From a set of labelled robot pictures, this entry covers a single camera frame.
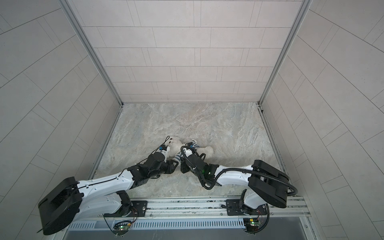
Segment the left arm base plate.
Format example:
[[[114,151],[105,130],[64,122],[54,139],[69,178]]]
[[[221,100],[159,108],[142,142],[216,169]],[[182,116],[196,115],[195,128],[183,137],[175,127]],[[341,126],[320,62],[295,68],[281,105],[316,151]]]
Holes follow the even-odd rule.
[[[113,213],[105,213],[106,218],[122,217],[144,217],[146,214],[147,201],[133,201],[130,204],[121,201],[121,206]]]

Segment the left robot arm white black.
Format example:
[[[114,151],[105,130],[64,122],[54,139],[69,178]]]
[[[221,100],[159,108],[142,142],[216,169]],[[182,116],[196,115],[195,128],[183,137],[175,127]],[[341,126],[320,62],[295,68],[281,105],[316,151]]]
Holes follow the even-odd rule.
[[[65,229],[72,222],[105,215],[107,218],[138,215],[128,190],[142,186],[149,179],[172,174],[179,162],[167,160],[167,153],[156,152],[144,164],[136,164],[120,173],[93,180],[61,181],[38,204],[45,236]]]

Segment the blue white striped knit sweater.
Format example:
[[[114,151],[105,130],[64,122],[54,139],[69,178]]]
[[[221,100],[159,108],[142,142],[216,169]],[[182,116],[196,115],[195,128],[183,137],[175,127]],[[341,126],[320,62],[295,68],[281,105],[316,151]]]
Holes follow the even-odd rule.
[[[186,160],[186,157],[195,153],[199,147],[200,146],[196,143],[195,140],[192,140],[192,142],[186,144],[182,144],[180,141],[178,141],[172,147],[174,153],[172,160],[182,163]]]

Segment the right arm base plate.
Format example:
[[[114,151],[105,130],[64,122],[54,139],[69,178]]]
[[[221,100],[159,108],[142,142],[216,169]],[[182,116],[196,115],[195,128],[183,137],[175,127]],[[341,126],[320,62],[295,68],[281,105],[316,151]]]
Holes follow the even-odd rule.
[[[226,200],[226,203],[222,205],[222,208],[226,209],[228,216],[267,216],[267,208],[262,205],[257,209],[251,209],[250,207],[241,204],[239,199]]]

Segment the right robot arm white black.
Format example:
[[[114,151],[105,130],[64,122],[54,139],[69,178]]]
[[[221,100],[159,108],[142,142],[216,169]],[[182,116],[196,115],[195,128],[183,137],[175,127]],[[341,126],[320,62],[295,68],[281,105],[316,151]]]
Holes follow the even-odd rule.
[[[298,193],[288,175],[261,160],[238,168],[207,164],[196,154],[183,155],[180,161],[182,173],[192,172],[206,190],[225,185],[247,186],[249,189],[243,190],[239,206],[234,208],[245,215],[257,215],[259,207],[269,205],[284,209],[287,198]]]

